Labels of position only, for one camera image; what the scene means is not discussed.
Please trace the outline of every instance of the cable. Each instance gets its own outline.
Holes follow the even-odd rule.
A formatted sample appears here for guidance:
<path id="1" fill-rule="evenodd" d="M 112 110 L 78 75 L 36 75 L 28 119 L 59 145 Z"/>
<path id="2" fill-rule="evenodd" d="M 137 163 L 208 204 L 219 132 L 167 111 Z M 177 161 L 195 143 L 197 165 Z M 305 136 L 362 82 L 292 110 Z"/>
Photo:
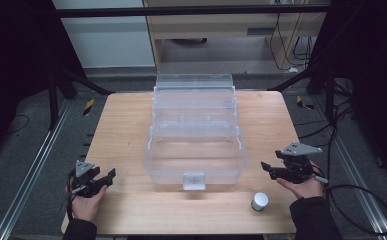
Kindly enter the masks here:
<path id="1" fill-rule="evenodd" d="M 356 223 L 355 221 L 353 221 L 338 205 L 338 203 L 336 202 L 336 199 L 333 195 L 333 190 L 334 189 L 340 189 L 340 188 L 353 188 L 353 189 L 359 189 L 361 191 L 364 191 L 370 195 L 372 195 L 379 203 L 381 203 L 383 205 L 383 207 L 387 210 L 387 204 L 386 202 L 383 201 L 383 199 L 379 196 L 377 196 L 375 193 L 371 192 L 370 190 L 366 189 L 366 188 L 363 188 L 363 187 L 360 187 L 360 186 L 356 186 L 356 185 L 351 185 L 351 184 L 339 184 L 339 185 L 336 185 L 336 186 L 333 186 L 333 187 L 329 187 L 329 188 L 326 188 L 326 191 L 328 192 L 328 194 L 330 195 L 331 197 L 331 201 L 332 203 L 334 204 L 334 207 L 336 208 L 337 211 L 339 211 L 339 213 L 344 217 L 346 218 L 352 225 L 354 225 L 355 227 L 359 228 L 360 230 L 362 230 L 363 232 L 366 232 L 368 234 L 371 234 L 373 236 L 386 236 L 387 235 L 387 231 L 386 232 L 375 232 L 373 231 L 372 229 L 367 229 L 361 225 L 359 225 L 358 223 Z"/>
<path id="2" fill-rule="evenodd" d="M 270 49 L 271 49 L 271 53 L 272 53 L 272 55 L 273 55 L 273 58 L 276 59 L 275 54 L 274 54 L 274 51 L 273 51 L 273 49 L 272 49 L 272 40 L 273 40 L 273 37 L 274 37 L 275 32 L 278 31 L 278 35 L 279 35 L 279 37 L 280 37 L 280 42 L 281 42 L 281 45 L 282 45 L 282 47 L 283 47 L 284 57 L 286 58 L 286 60 L 292 65 L 292 67 L 300 67 L 300 66 L 303 66 L 303 64 L 292 63 L 292 62 L 289 60 L 289 57 L 287 56 L 287 50 L 286 50 L 286 47 L 285 47 L 285 45 L 284 45 L 283 38 L 282 38 L 282 36 L 281 36 L 280 24 L 279 24 L 279 23 L 280 23 L 280 13 L 277 14 L 277 21 L 276 21 L 276 23 L 275 23 L 274 31 L 273 31 L 273 33 L 272 33 L 272 35 L 271 35 L 271 38 L 270 38 Z M 281 68 L 280 66 L 278 66 L 277 61 L 275 61 L 275 64 L 276 64 L 276 66 L 277 66 L 277 68 L 278 68 L 279 70 L 282 70 L 282 71 L 289 70 L 289 69 L 284 69 L 284 68 Z"/>
<path id="3" fill-rule="evenodd" d="M 22 127 L 18 128 L 16 130 L 12 130 L 12 131 L 6 132 L 6 134 L 11 134 L 11 133 L 19 132 L 22 129 L 24 129 L 30 123 L 30 118 L 28 116 L 26 116 L 26 115 L 19 114 L 19 115 L 16 115 L 15 117 L 24 117 L 24 118 L 27 119 L 27 121 L 25 122 L 25 124 Z"/>
<path id="4" fill-rule="evenodd" d="M 66 214 L 68 215 L 68 219 L 71 221 L 74 219 L 74 216 L 72 215 L 72 202 L 74 201 L 76 195 L 72 194 L 71 189 L 71 180 L 72 176 L 75 175 L 75 168 L 71 169 L 71 171 L 68 173 L 67 179 L 66 179 Z"/>
<path id="5" fill-rule="evenodd" d="M 314 171 L 315 175 L 325 178 L 324 172 L 323 172 L 323 170 L 321 170 L 320 167 L 318 167 L 317 165 L 314 165 L 314 164 L 311 164 L 311 165 L 313 168 L 316 168 L 318 170 L 318 172 Z"/>
<path id="6" fill-rule="evenodd" d="M 330 127 L 330 126 L 331 126 L 331 124 L 330 124 L 330 123 L 328 123 L 328 124 L 326 124 L 324 127 L 322 127 L 322 128 L 320 128 L 320 129 L 318 129 L 317 131 L 315 131 L 315 132 L 312 132 L 312 133 L 309 133 L 309 134 L 307 134 L 307 135 L 304 135 L 304 136 L 300 136 L 300 137 L 298 137 L 298 138 L 299 138 L 299 139 L 302 139 L 302 138 L 307 138 L 307 137 L 314 136 L 314 135 L 316 135 L 317 133 L 319 133 L 319 132 L 323 131 L 324 129 L 326 129 L 326 128 Z"/>
<path id="7" fill-rule="evenodd" d="M 348 85 L 344 86 L 344 85 L 340 84 L 339 82 L 337 82 L 336 80 L 334 80 L 334 85 L 338 89 L 338 91 L 340 91 L 341 95 L 346 96 L 346 97 L 352 97 L 353 92 L 351 90 L 349 90 Z"/>
<path id="8" fill-rule="evenodd" d="M 312 124 L 312 123 L 318 123 L 318 122 L 325 122 L 324 120 L 320 120 L 320 121 L 311 121 L 311 122 L 305 122 L 305 123 L 296 123 L 294 124 L 293 126 L 303 126 L 303 125 L 307 125 L 307 124 Z"/>
<path id="9" fill-rule="evenodd" d="M 351 113 L 353 112 L 353 109 L 352 107 L 347 107 L 345 109 L 343 109 L 342 111 L 340 111 L 340 107 L 346 103 L 349 103 L 349 100 L 346 100 L 344 102 L 342 102 L 341 104 L 339 104 L 339 106 L 337 106 L 336 108 L 336 111 L 335 111 L 335 114 L 334 114 L 334 119 L 331 123 L 327 124 L 325 127 L 323 127 L 322 129 L 325 129 L 327 128 L 328 126 L 331 126 L 333 127 L 333 130 L 332 130 L 332 133 L 330 135 L 330 139 L 329 139 L 329 142 L 328 142 L 328 150 L 327 150 L 327 180 L 330 181 L 330 166 L 331 166 L 331 146 L 332 146 L 332 143 L 337 135 L 337 132 L 338 132 L 338 129 L 337 129 L 337 122 L 340 120 L 340 119 L 343 119 L 348 113 Z M 377 196 L 374 192 L 366 189 L 366 188 L 363 188 L 363 187 L 360 187 L 360 186 L 356 186 L 356 185 L 352 185 L 352 184 L 339 184 L 339 185 L 335 185 L 335 186 L 331 186 L 331 187 L 328 187 L 325 189 L 325 194 L 326 194 L 326 201 L 327 203 L 330 203 L 330 200 L 331 202 L 333 203 L 333 206 L 334 208 L 339 211 L 339 213 L 347 220 L 349 221 L 353 226 L 355 226 L 356 228 L 362 230 L 363 232 L 365 233 L 368 233 L 370 235 L 373 235 L 373 236 L 386 236 L 387 235 L 387 231 L 385 232 L 376 232 L 372 229 L 367 229 L 365 227 L 363 227 L 362 225 L 358 224 L 357 222 L 353 221 L 351 217 L 349 217 L 342 209 L 341 207 L 339 206 L 339 204 L 337 203 L 336 201 L 336 198 L 333 194 L 333 190 L 335 189 L 341 189 L 341 188 L 353 188 L 353 189 L 359 189 L 361 191 L 364 191 L 368 194 L 371 194 L 379 203 L 381 203 L 381 205 L 383 206 L 383 208 L 387 211 L 387 204 L 379 197 Z"/>
<path id="10" fill-rule="evenodd" d="M 317 15 L 313 16 L 312 18 L 308 18 L 308 19 L 305 19 L 305 21 L 312 21 L 314 19 L 316 19 L 317 17 L 319 17 L 322 13 L 318 13 Z"/>
<path id="11" fill-rule="evenodd" d="M 299 42 L 301 42 L 301 45 L 303 45 L 302 37 L 298 37 L 296 39 L 295 46 L 293 47 L 293 56 L 295 59 L 304 61 L 303 66 L 305 69 L 308 67 L 308 63 L 311 59 L 312 49 L 313 49 L 313 42 L 312 37 L 307 37 L 307 44 L 306 44 L 306 50 L 305 53 L 297 53 L 297 47 L 299 45 Z"/>

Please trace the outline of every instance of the table top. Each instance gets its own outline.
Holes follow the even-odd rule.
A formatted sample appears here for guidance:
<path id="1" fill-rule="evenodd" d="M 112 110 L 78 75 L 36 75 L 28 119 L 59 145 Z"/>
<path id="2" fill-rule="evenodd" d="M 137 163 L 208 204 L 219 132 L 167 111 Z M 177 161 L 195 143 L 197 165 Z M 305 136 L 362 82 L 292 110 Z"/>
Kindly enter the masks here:
<path id="1" fill-rule="evenodd" d="M 274 151 L 298 141 L 279 92 L 237 91 L 239 125 L 248 166 L 237 184 L 207 185 L 183 191 L 182 185 L 154 184 L 142 165 L 152 123 L 153 93 L 118 93 L 108 97 L 86 162 L 106 175 L 116 169 L 95 219 L 98 234 L 272 234 L 294 233 L 289 206 L 294 195 L 271 180 L 265 161 L 283 166 Z M 257 192 L 269 204 L 251 208 Z M 65 231 L 68 220 L 62 224 Z"/>

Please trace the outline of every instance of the transparent storage container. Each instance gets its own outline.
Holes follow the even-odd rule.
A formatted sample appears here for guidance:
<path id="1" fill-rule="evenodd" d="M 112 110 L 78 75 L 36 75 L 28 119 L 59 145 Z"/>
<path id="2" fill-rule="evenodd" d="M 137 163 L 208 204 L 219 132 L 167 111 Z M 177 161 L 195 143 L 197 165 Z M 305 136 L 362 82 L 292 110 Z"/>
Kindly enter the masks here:
<path id="1" fill-rule="evenodd" d="M 231 75 L 158 75 L 143 165 L 157 184 L 234 184 L 246 167 Z"/>

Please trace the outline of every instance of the black cable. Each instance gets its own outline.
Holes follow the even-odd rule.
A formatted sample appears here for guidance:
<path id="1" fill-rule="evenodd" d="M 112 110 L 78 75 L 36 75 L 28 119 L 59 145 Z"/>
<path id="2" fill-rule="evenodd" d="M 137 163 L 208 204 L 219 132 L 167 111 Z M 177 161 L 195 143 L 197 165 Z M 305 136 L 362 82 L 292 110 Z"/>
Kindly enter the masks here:
<path id="1" fill-rule="evenodd" d="M 342 84 L 338 83 L 336 80 L 334 81 L 334 85 L 342 93 L 341 95 L 346 97 L 352 97 L 353 92 L 349 89 L 349 86 L 343 86 Z"/>
<path id="2" fill-rule="evenodd" d="M 312 37 L 308 37 L 307 39 L 307 43 L 306 43 L 306 50 L 305 50 L 305 53 L 297 53 L 297 47 L 299 45 L 299 42 L 301 42 L 301 45 L 302 45 L 302 37 L 298 37 L 296 39 L 296 43 L 295 43 L 295 46 L 293 47 L 293 56 L 295 59 L 297 60 L 300 60 L 300 61 L 304 61 L 303 63 L 303 66 L 305 67 L 305 69 L 308 67 L 308 63 L 311 59 L 311 54 L 312 54 Z"/>
<path id="3" fill-rule="evenodd" d="M 72 176 L 75 175 L 75 168 L 73 168 L 69 173 L 66 180 L 66 193 L 67 193 L 67 203 L 66 203 L 66 214 L 68 215 L 68 219 L 71 221 L 74 219 L 74 216 L 72 215 L 72 201 L 74 201 L 76 195 L 72 194 L 71 189 L 71 180 Z"/>
<path id="4" fill-rule="evenodd" d="M 333 187 L 329 187 L 329 188 L 326 188 L 326 191 L 328 192 L 328 194 L 330 195 L 331 197 L 331 201 L 332 203 L 334 204 L 334 207 L 336 208 L 337 211 L 339 211 L 339 213 L 344 217 L 346 218 L 352 225 L 354 225 L 355 227 L 359 228 L 360 230 L 362 230 L 363 232 L 366 232 L 368 234 L 371 234 L 373 236 L 386 236 L 387 235 L 387 231 L 386 232 L 375 232 L 374 230 L 372 229 L 367 229 L 361 225 L 359 225 L 358 223 L 356 223 L 355 221 L 353 221 L 338 205 L 338 203 L 336 202 L 336 199 L 333 195 L 333 190 L 334 189 L 340 189 L 340 188 L 352 188 L 352 189 L 359 189 L 361 191 L 364 191 L 370 195 L 372 195 L 379 203 L 381 203 L 383 205 L 383 207 L 387 210 L 387 204 L 386 202 L 383 201 L 383 199 L 379 196 L 377 196 L 375 193 L 371 192 L 370 190 L 366 189 L 366 188 L 363 188 L 363 187 L 360 187 L 360 186 L 356 186 L 356 185 L 351 185 L 351 184 L 339 184 L 339 185 L 336 185 L 336 186 L 333 186 Z"/>
<path id="5" fill-rule="evenodd" d="M 318 170 L 318 172 L 313 171 L 315 175 L 320 176 L 322 178 L 325 178 L 324 172 L 323 172 L 323 170 L 321 170 L 320 167 L 318 167 L 317 165 L 314 165 L 314 164 L 311 164 L 311 165 L 313 168 L 316 168 Z"/>
<path id="6" fill-rule="evenodd" d="M 300 137 L 298 137 L 298 138 L 299 138 L 299 139 L 303 139 L 303 138 L 308 138 L 308 137 L 314 136 L 314 135 L 316 135 L 317 133 L 323 131 L 324 129 L 326 129 L 326 128 L 330 127 L 330 126 L 331 126 L 331 124 L 328 123 L 328 124 L 326 124 L 324 127 L 318 129 L 317 131 L 312 132 L 312 133 L 309 133 L 309 134 L 304 135 L 304 136 L 300 136 Z"/>
<path id="7" fill-rule="evenodd" d="M 281 36 L 281 31 L 280 31 L 280 13 L 277 14 L 277 21 L 275 23 L 275 27 L 274 27 L 274 31 L 273 33 L 271 34 L 271 38 L 270 38 L 270 49 L 271 49 L 271 53 L 273 55 L 273 58 L 276 59 L 275 57 L 275 54 L 274 54 L 274 51 L 272 49 L 272 40 L 273 40 L 273 37 L 274 37 L 274 34 L 276 33 L 276 31 L 278 31 L 278 35 L 280 37 L 280 42 L 281 42 L 281 45 L 283 47 L 283 52 L 284 52 L 284 57 L 286 58 L 287 62 L 289 62 L 292 67 L 299 67 L 299 66 L 302 66 L 303 64 L 296 64 L 296 63 L 292 63 L 290 60 L 289 60 L 289 57 L 287 56 L 287 50 L 286 50 L 286 47 L 284 46 L 284 41 L 283 41 L 283 38 Z M 280 66 L 278 66 L 278 63 L 277 61 L 275 61 L 275 64 L 277 66 L 277 68 L 281 71 L 286 71 L 286 70 L 289 70 L 289 69 L 284 69 L 284 68 L 281 68 Z"/>
<path id="8" fill-rule="evenodd" d="M 365 1 L 366 0 L 362 0 L 359 3 L 359 6 L 356 7 L 356 10 L 352 14 L 352 16 L 346 21 L 345 24 L 343 24 L 343 26 L 341 26 L 340 30 L 332 38 L 330 38 L 329 42 L 327 44 L 325 44 L 325 46 L 322 48 L 322 50 L 319 52 L 319 54 L 313 55 L 315 57 L 312 57 L 308 63 L 308 66 L 312 66 L 311 68 L 307 68 L 305 71 L 293 76 L 289 80 L 287 80 L 287 81 L 285 81 L 285 82 L 283 82 L 275 87 L 269 88 L 268 90 L 269 91 L 283 91 L 287 87 L 299 82 L 303 78 L 310 77 L 311 75 L 313 75 L 315 72 L 318 71 L 317 69 L 319 69 L 321 67 L 323 67 L 323 68 L 326 67 L 325 65 L 327 63 L 327 59 L 332 58 L 334 51 L 337 49 L 335 44 L 337 44 L 339 39 L 341 39 L 341 37 L 343 37 L 342 35 L 346 31 L 346 29 L 350 26 L 350 24 L 355 19 L 355 17 L 358 15 L 358 13 L 361 10 L 362 6 L 364 5 Z M 348 3 L 350 5 L 353 5 L 353 3 L 355 3 L 355 2 L 357 2 L 357 1 L 350 1 Z"/>
<path id="9" fill-rule="evenodd" d="M 25 119 L 27 119 L 27 121 L 25 122 L 25 124 L 22 127 L 18 128 L 16 130 L 8 131 L 8 132 L 6 132 L 6 134 L 11 134 L 11 133 L 19 132 L 22 129 L 24 129 L 30 123 L 30 118 L 28 116 L 26 116 L 26 115 L 18 114 L 15 117 L 24 117 Z"/>
<path id="10" fill-rule="evenodd" d="M 337 108 L 336 108 L 336 111 L 334 113 L 334 118 L 332 120 L 332 122 L 330 123 L 331 126 L 333 126 L 333 130 L 331 132 L 331 135 L 330 135 L 330 139 L 327 143 L 327 178 L 330 179 L 330 165 L 331 165 L 331 146 L 333 144 L 333 141 L 334 139 L 336 138 L 337 136 L 337 122 L 340 120 L 340 119 L 343 119 L 343 117 L 350 113 L 350 111 L 352 110 L 351 107 L 348 107 L 346 109 L 344 109 L 342 112 L 338 113 L 340 107 L 346 103 L 348 103 L 349 100 L 346 100 L 342 103 L 340 103 Z"/>
<path id="11" fill-rule="evenodd" d="M 320 120 L 320 121 L 311 121 L 311 122 L 305 122 L 305 123 L 296 123 L 296 124 L 293 124 L 293 126 L 303 126 L 303 125 L 308 125 L 308 124 L 312 124 L 312 123 L 318 123 L 318 122 L 325 122 L 324 120 Z"/>

